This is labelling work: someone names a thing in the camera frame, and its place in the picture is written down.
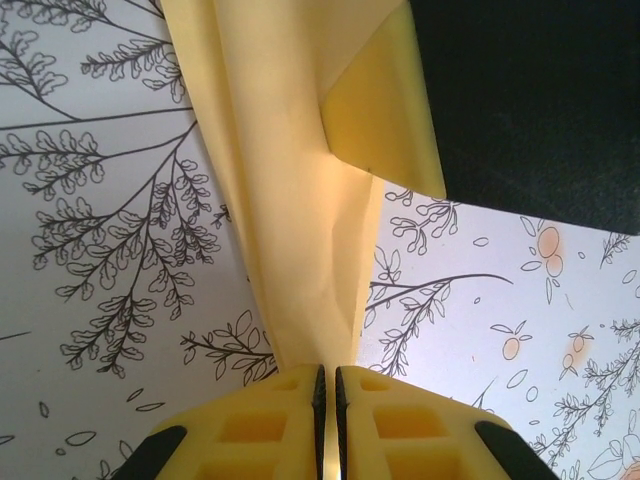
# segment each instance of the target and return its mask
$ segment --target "folded yellow material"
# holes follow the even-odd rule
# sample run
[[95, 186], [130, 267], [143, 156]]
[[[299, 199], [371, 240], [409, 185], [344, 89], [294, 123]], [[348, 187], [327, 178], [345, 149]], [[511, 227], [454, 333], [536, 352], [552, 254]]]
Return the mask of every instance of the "folded yellow material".
[[383, 194], [369, 172], [444, 195], [409, 5], [163, 6], [278, 367], [353, 363]]

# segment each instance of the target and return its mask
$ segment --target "black edge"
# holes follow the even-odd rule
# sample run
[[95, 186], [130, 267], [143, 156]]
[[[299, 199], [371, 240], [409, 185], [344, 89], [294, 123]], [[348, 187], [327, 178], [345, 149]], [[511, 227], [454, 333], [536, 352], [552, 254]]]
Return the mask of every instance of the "black edge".
[[316, 473], [318, 480], [322, 480], [324, 460], [324, 424], [327, 417], [327, 380], [324, 366], [318, 367], [316, 385], [313, 389], [313, 426], [316, 441]]
[[342, 480], [347, 480], [347, 392], [340, 367], [336, 369], [336, 421], [338, 423], [338, 449], [340, 451], [340, 472]]
[[558, 480], [527, 442], [513, 430], [486, 420], [477, 422], [475, 429], [511, 480]]
[[187, 435], [176, 425], [144, 439], [112, 480], [154, 480]]

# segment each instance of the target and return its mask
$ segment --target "yellow plastic part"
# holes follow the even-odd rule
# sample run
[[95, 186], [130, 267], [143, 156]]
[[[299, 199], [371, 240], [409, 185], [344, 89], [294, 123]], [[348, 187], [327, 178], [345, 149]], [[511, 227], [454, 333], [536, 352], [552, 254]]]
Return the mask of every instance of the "yellow plastic part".
[[360, 367], [342, 367], [349, 480], [509, 480], [475, 433], [501, 418]]
[[302, 366], [161, 423], [187, 429], [158, 480], [315, 480], [311, 401], [317, 366]]

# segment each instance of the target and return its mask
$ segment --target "botanical wallpaper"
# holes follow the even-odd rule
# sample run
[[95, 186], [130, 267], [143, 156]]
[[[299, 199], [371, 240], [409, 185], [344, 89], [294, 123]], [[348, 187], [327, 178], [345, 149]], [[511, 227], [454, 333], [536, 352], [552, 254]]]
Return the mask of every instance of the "botanical wallpaper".
[[[0, 0], [0, 478], [275, 373], [156, 0]], [[388, 185], [358, 364], [640, 479], [640, 242]]]

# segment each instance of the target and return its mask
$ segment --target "black panel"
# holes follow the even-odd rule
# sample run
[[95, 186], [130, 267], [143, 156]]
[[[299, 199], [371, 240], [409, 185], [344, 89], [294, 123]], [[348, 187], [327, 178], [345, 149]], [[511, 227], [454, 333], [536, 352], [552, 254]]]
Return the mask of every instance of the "black panel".
[[475, 428], [511, 480], [558, 480], [513, 430], [487, 421], [476, 423]]
[[347, 392], [344, 388], [342, 370], [336, 369], [336, 421], [338, 423], [338, 448], [342, 480], [347, 480]]
[[327, 418], [327, 380], [324, 367], [318, 367], [316, 385], [313, 389], [313, 428], [316, 441], [316, 472], [318, 480], [322, 480], [324, 466], [324, 427]]
[[186, 428], [175, 426], [145, 438], [113, 480], [154, 480], [186, 435]]
[[640, 2], [411, 0], [454, 200], [640, 232]]

